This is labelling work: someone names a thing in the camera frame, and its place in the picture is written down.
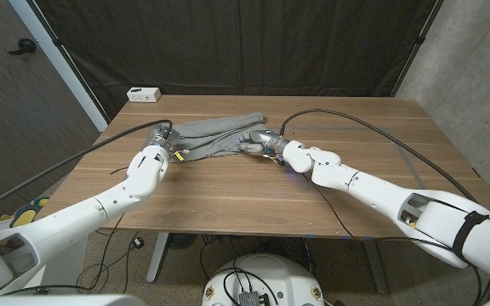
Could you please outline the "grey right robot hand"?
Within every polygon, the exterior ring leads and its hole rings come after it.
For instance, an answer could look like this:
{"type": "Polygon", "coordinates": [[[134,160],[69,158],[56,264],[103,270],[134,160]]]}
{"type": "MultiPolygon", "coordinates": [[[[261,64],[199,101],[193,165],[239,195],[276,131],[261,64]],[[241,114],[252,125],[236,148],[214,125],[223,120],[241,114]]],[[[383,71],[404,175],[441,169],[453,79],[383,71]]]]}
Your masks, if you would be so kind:
{"type": "Polygon", "coordinates": [[[290,143],[279,133],[267,129],[253,130],[245,133],[237,141],[237,147],[241,152],[250,155],[281,154],[290,143]]]}

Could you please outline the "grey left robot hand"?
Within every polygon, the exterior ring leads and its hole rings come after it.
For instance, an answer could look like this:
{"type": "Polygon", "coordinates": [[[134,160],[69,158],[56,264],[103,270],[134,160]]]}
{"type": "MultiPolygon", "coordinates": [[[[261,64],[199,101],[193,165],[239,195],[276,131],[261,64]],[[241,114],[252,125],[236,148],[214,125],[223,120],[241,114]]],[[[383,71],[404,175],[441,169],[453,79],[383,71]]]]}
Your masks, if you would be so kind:
{"type": "Polygon", "coordinates": [[[153,143],[162,146],[167,151],[173,150],[179,143],[180,134],[169,125],[156,125],[153,133],[153,143]]]}

